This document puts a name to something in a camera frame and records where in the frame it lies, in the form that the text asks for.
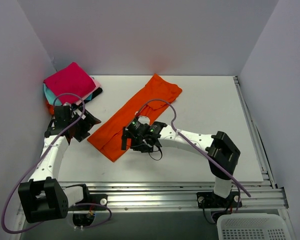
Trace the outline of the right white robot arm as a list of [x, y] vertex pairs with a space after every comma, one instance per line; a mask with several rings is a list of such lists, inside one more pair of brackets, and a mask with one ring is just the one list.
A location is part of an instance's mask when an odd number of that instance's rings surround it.
[[235, 168], [241, 155], [240, 150], [222, 131], [216, 134], [193, 133], [174, 129], [164, 122], [149, 125], [136, 117], [122, 128], [121, 149], [131, 148], [141, 153], [159, 152], [162, 148], [175, 148], [202, 155], [208, 160], [211, 173], [215, 176], [212, 193], [213, 203], [224, 206], [230, 201], [230, 192]]

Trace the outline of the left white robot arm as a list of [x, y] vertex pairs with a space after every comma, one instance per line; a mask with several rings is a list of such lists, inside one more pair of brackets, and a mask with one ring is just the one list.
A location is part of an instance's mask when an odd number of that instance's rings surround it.
[[18, 187], [19, 199], [28, 223], [64, 219], [69, 208], [85, 210], [91, 197], [84, 183], [62, 188], [58, 182], [61, 163], [72, 139], [81, 142], [101, 121], [82, 106], [79, 113], [69, 105], [56, 106], [44, 133], [44, 146], [34, 172]]

